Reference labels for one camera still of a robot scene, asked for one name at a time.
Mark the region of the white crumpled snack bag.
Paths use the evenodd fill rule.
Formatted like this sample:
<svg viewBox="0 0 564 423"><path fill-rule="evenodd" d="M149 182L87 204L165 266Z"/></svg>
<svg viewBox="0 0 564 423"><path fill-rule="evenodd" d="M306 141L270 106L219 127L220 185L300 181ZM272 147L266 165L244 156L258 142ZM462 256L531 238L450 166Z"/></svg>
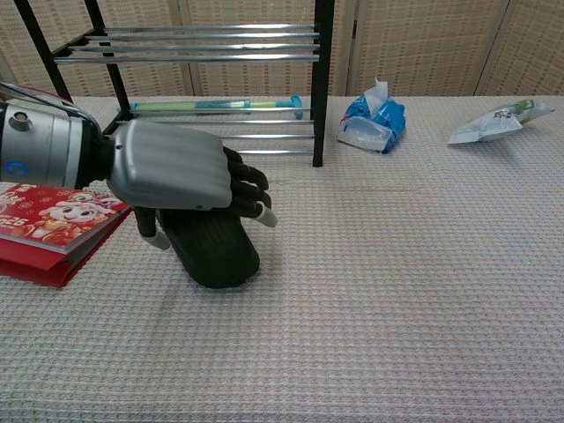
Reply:
<svg viewBox="0 0 564 423"><path fill-rule="evenodd" d="M548 115L555 107L543 100L525 99L489 110L456 129L448 145L492 141L519 131L534 119Z"/></svg>

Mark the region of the woven bamboo folding screen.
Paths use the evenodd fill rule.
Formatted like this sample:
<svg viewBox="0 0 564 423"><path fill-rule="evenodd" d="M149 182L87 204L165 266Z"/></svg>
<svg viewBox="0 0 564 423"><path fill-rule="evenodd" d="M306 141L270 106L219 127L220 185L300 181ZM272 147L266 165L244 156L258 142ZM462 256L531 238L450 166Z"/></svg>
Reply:
<svg viewBox="0 0 564 423"><path fill-rule="evenodd" d="M92 23L83 0L29 0L50 49ZM110 28L308 24L315 0L99 0ZM120 65L129 96L309 94L310 63ZM114 96L107 68L62 66L74 96ZM335 0L330 94L375 78L399 96L564 95L564 0ZM14 0L0 0L0 80L54 92Z"/></svg>

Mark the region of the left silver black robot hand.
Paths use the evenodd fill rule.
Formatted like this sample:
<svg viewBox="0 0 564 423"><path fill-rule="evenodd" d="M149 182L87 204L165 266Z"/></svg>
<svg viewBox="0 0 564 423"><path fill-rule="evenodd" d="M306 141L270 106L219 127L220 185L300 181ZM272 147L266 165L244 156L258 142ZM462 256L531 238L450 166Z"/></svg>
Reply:
<svg viewBox="0 0 564 423"><path fill-rule="evenodd" d="M131 120L114 137L104 176L115 197L133 207L141 238L170 246L156 227L158 210L220 211L275 227L269 182L259 169L205 131Z"/></svg>

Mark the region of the green blue toy stick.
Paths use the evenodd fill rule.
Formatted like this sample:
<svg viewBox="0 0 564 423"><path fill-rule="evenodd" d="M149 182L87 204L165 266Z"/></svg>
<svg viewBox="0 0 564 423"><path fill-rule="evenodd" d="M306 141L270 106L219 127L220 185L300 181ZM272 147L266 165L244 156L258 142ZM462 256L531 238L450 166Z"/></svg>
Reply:
<svg viewBox="0 0 564 423"><path fill-rule="evenodd" d="M263 108L289 109L296 119L300 120L304 115L304 107L301 97L297 94L290 96L288 100L195 100L195 101L164 101L164 102L131 102L130 110L138 113L172 113L193 112L219 113L221 110L229 111L252 111Z"/></svg>

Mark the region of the blue tissue pack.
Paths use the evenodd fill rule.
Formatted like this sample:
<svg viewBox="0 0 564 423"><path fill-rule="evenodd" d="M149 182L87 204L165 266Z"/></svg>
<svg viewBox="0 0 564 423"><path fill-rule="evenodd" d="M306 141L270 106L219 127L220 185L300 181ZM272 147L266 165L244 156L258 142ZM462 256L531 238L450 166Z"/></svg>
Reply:
<svg viewBox="0 0 564 423"><path fill-rule="evenodd" d="M390 96L387 81L375 78L374 85L347 107L337 141L385 154L397 144L405 126L405 106Z"/></svg>

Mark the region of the black metal shoe rack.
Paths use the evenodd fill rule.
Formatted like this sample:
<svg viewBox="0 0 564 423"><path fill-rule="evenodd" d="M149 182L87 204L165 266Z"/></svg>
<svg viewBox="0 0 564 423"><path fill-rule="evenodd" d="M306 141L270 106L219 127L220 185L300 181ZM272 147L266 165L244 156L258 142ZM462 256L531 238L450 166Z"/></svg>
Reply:
<svg viewBox="0 0 564 423"><path fill-rule="evenodd" d="M241 24L208 26L116 27L105 25L97 0L84 0L92 27L59 48L52 50L28 0L14 0L56 92L69 100L71 94L63 75L63 65L102 64L110 77L119 108L106 127L108 135L133 119L152 119L168 125L196 126L271 126L286 128L284 133L266 131L259 134L236 133L233 140L269 140L283 144L287 140L305 139L308 149L276 150L255 148L256 155L309 155L313 167L323 164L324 134L330 75L330 50L334 3L324 11L315 8L314 24ZM172 113L138 113L130 110L132 102L119 70L122 64L146 66L158 63L215 64L225 63L310 63L310 96L304 103L303 118L298 120L289 109L263 108L248 112L221 110Z"/></svg>

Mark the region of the red cartoon desk calendar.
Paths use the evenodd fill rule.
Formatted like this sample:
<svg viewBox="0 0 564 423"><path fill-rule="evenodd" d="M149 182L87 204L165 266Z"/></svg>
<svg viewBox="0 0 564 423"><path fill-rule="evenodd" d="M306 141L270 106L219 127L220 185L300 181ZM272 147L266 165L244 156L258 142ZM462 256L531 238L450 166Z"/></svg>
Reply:
<svg viewBox="0 0 564 423"><path fill-rule="evenodd" d="M0 190L0 276L66 286L128 217L107 192L16 184Z"/></svg>

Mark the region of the black rubber slipper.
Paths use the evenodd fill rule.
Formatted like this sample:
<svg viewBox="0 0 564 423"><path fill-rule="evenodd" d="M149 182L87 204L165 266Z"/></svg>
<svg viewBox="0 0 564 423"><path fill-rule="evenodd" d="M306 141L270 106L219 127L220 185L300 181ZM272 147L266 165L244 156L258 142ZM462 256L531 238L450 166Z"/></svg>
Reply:
<svg viewBox="0 0 564 423"><path fill-rule="evenodd" d="M222 211L160 210L158 220L184 269L199 285L236 287L258 272L259 255L239 217Z"/></svg>

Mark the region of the beige checkered tablecloth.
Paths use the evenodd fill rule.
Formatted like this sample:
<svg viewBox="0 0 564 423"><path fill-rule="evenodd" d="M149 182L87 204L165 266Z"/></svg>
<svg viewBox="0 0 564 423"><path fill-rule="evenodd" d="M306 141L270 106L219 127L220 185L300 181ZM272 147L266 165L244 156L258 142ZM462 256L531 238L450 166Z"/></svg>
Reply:
<svg viewBox="0 0 564 423"><path fill-rule="evenodd" d="M194 283L125 220L63 289L0 276L0 423L564 423L564 96L404 99L389 154L253 157L278 216L259 274Z"/></svg>

